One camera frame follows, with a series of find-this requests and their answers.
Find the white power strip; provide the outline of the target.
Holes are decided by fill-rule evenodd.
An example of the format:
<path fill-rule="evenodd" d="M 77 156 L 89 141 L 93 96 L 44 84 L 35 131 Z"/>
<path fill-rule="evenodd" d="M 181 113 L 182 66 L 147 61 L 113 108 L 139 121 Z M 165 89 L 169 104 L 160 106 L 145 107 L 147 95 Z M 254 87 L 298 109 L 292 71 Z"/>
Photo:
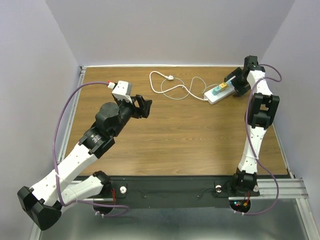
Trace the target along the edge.
<path fill-rule="evenodd" d="M 208 90 L 204 93 L 203 97 L 207 102 L 211 105 L 216 104 L 220 100 L 228 97 L 229 95 L 233 94 L 235 92 L 234 86 L 232 85 L 231 81 L 228 80 L 226 82 L 228 84 L 228 87 L 225 89 L 222 89 L 222 91 L 218 95 L 213 95 L 212 94 L 212 89 Z"/>

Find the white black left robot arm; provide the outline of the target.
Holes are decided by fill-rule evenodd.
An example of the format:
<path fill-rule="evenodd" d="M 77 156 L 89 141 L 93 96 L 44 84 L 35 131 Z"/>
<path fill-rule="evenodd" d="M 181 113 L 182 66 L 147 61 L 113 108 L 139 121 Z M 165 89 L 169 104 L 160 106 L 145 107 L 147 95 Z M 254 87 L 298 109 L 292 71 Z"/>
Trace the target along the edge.
<path fill-rule="evenodd" d="M 17 192 L 22 209 L 42 231 L 51 228 L 71 205 L 91 196 L 106 197 L 111 193 L 111 179 L 103 171 L 94 172 L 74 186 L 70 184 L 115 144 L 115 137 L 130 118 L 147 118 L 152 103 L 141 95 L 129 101 L 116 99 L 104 103 L 91 128 L 56 169 L 31 187 L 23 186 Z"/>

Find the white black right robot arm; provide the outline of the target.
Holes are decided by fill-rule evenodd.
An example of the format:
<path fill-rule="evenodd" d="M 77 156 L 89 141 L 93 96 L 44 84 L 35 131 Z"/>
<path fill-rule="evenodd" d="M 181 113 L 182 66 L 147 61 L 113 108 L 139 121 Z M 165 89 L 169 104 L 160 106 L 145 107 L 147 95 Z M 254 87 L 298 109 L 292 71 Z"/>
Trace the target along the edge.
<path fill-rule="evenodd" d="M 231 83 L 236 97 L 251 91 L 244 115 L 244 150 L 230 182 L 230 189 L 235 195 L 258 192 L 259 153 L 264 136 L 275 119 L 280 97 L 271 92 L 267 84 L 266 70 L 259 65 L 257 56 L 245 57 L 243 68 L 236 68 L 224 81 Z"/>

